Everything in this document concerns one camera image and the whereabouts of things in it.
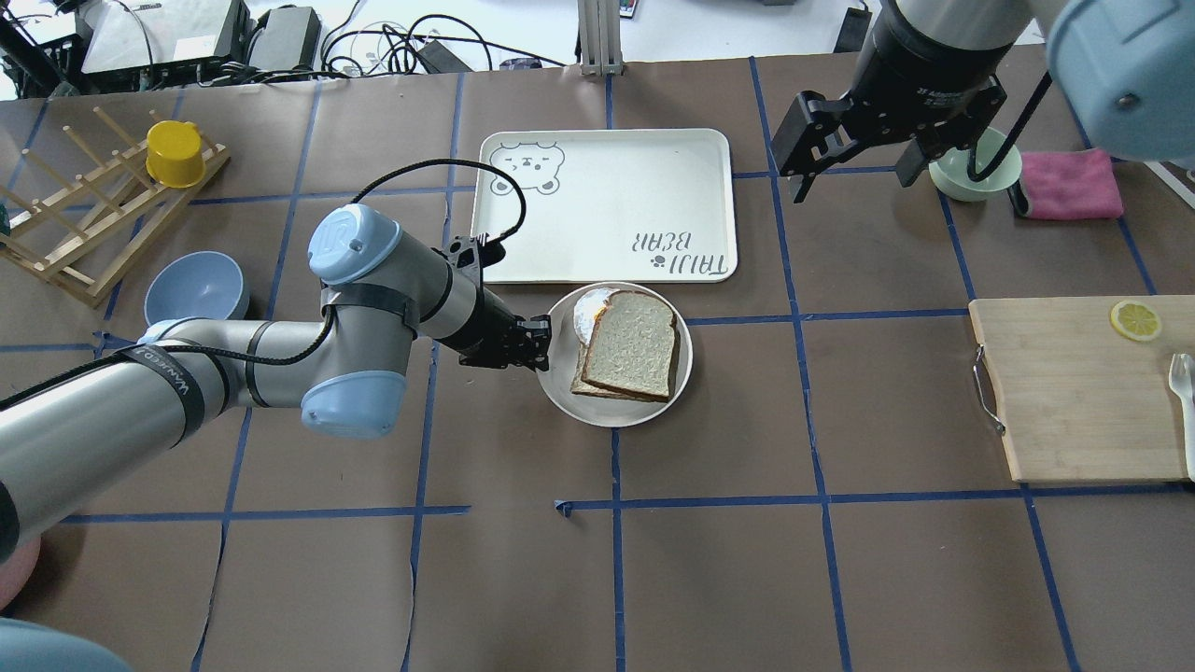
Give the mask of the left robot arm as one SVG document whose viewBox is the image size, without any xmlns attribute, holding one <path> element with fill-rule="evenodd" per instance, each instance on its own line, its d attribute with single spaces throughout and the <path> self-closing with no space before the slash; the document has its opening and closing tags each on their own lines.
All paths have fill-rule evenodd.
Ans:
<svg viewBox="0 0 1195 672">
<path fill-rule="evenodd" d="M 385 436 L 413 341 L 483 369 L 549 369 L 546 314 L 523 318 L 482 281 L 490 244 L 429 248 L 368 204 L 315 226 L 315 322 L 158 322 L 131 346 L 4 399 L 4 557 L 234 407 L 296 408 L 317 433 Z"/>
</svg>

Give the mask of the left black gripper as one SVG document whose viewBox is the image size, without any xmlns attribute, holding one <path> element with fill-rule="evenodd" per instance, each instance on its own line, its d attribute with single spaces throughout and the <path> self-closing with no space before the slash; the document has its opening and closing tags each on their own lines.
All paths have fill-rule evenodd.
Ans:
<svg viewBox="0 0 1195 672">
<path fill-rule="evenodd" d="M 514 314 L 483 280 L 483 244 L 456 236 L 443 252 L 448 269 L 439 305 L 439 342 L 477 369 L 549 371 L 554 336 L 549 314 Z"/>
</svg>

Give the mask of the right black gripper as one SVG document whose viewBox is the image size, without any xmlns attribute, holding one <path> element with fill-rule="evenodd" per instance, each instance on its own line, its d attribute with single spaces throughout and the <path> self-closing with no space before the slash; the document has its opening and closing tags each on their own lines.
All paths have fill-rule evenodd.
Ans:
<svg viewBox="0 0 1195 672">
<path fill-rule="evenodd" d="M 791 201 L 803 203 L 820 175 L 864 149 L 906 143 L 896 177 L 909 188 L 948 149 L 973 147 L 1007 98 L 995 71 L 1009 50 L 948 45 L 908 19 L 875 22 L 842 97 L 799 92 L 773 133 Z"/>
</svg>

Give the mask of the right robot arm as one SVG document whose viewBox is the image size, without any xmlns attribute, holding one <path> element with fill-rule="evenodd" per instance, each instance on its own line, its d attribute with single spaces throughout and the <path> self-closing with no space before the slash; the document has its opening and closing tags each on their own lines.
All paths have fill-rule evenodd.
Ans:
<svg viewBox="0 0 1195 672">
<path fill-rule="evenodd" d="M 1190 1 L 883 1 L 836 99 L 793 98 L 771 155 L 802 203 L 825 171 L 874 147 L 903 145 L 911 187 L 951 149 L 975 152 L 1007 94 L 998 65 L 1037 24 L 1046 72 L 1093 147 L 1130 161 L 1194 152 Z"/>
</svg>

